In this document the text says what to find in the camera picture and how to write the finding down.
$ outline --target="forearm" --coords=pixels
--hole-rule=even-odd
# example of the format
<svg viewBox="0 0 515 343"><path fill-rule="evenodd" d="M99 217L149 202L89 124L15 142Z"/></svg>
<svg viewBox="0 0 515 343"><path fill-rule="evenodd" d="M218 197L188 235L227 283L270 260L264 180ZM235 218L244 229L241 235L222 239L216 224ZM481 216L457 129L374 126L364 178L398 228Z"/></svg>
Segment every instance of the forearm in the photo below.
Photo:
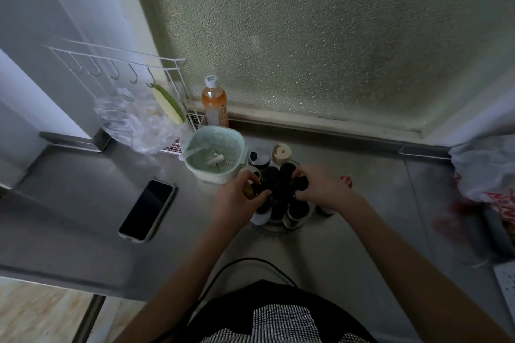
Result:
<svg viewBox="0 0 515 343"><path fill-rule="evenodd" d="M342 216L425 342L513 342L480 307L405 242L364 200Z"/></svg>
<svg viewBox="0 0 515 343"><path fill-rule="evenodd" d="M115 343L147 343L174 327L200 297L232 238L232 233L224 233L214 226L209 228L188 261L143 307Z"/></svg>

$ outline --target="textured glass window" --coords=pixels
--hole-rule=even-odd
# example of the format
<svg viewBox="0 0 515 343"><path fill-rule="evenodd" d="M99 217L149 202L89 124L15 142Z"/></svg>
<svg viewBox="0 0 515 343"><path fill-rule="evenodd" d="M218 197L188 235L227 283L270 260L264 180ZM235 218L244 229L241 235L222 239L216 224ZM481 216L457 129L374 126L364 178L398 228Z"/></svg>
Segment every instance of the textured glass window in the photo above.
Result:
<svg viewBox="0 0 515 343"><path fill-rule="evenodd" d="M152 0L199 96L216 74L231 102L421 130L467 90L515 28L513 0Z"/></svg>

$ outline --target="countertop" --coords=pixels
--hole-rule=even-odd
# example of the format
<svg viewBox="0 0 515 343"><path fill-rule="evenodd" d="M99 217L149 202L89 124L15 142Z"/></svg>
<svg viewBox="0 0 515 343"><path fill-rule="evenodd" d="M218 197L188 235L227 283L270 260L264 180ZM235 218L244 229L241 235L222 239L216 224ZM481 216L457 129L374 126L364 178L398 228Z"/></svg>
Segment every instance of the countertop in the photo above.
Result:
<svg viewBox="0 0 515 343"><path fill-rule="evenodd" d="M279 141L245 136L250 147ZM459 197L449 165L405 161L285 139L293 159L350 175L354 188L413 247L433 262L510 334L512 320L491 265L480 222L456 218ZM122 239L121 222L152 178L178 192L154 238ZM0 199L0 275L148 301L183 263L209 225L216 187L198 182L175 155L136 154L111 142L102 153L50 147L20 185ZM357 318L376 338L418 341L401 307L356 235L338 215L313 216L299 230L270 234L248 224L214 272L234 259L274 263L300 288ZM258 279L282 282L253 262L223 273L210 296Z"/></svg>

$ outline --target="person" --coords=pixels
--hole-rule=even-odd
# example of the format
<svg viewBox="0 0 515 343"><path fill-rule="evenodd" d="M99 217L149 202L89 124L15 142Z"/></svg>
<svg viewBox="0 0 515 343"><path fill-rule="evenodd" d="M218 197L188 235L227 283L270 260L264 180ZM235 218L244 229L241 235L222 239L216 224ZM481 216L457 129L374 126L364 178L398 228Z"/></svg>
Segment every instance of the person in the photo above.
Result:
<svg viewBox="0 0 515 343"><path fill-rule="evenodd" d="M405 242L364 197L321 167L300 166L309 186L296 197L338 212L351 226L424 342L511 342L466 294ZM215 197L209 229L189 260L135 316L116 343L148 343L189 318L220 255L265 201L243 186L258 178L249 171L223 185ZM330 301L285 284L267 281L208 302L165 341L338 341L375 342L352 316Z"/></svg>

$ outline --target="white plastic bag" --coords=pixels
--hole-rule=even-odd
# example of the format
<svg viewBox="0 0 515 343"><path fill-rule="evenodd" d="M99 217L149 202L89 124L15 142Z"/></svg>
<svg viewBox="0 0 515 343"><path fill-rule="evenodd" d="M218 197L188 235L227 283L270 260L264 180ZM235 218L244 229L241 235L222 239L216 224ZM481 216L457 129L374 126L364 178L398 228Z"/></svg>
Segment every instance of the white plastic bag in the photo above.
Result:
<svg viewBox="0 0 515 343"><path fill-rule="evenodd" d="M505 220L515 223L515 135L475 140L449 153L461 194L491 203Z"/></svg>
<svg viewBox="0 0 515 343"><path fill-rule="evenodd" d="M181 136L187 124L177 125L162 110L150 90L134 96L126 88L95 100L100 126L112 138L139 153L157 153Z"/></svg>

